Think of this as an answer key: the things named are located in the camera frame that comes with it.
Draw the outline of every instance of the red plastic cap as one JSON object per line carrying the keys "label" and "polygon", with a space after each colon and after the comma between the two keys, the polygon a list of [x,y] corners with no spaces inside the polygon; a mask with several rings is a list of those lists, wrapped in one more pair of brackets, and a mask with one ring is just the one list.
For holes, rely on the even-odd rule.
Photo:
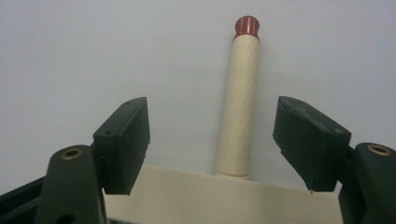
{"label": "red plastic cap", "polygon": [[252,16],[244,16],[235,24],[236,35],[234,38],[237,38],[240,35],[253,35],[259,39],[259,36],[257,35],[259,28],[260,24],[256,18]]}

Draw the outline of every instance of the white wall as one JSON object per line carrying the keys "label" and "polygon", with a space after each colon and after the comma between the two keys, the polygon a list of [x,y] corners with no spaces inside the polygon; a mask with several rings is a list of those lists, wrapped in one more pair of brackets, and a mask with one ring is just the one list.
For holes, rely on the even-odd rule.
{"label": "white wall", "polygon": [[304,189],[272,130],[279,95],[396,148],[394,1],[1,1],[0,194],[123,102],[148,97],[146,164],[213,173],[234,23],[261,23],[253,180]]}

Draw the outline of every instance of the white wooden dowel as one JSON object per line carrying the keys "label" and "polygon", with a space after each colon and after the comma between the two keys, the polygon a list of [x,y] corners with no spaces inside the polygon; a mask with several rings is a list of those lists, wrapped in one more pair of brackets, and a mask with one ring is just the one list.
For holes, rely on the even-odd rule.
{"label": "white wooden dowel", "polygon": [[217,175],[248,179],[250,140],[259,61],[259,22],[251,16],[235,24],[219,135]]}

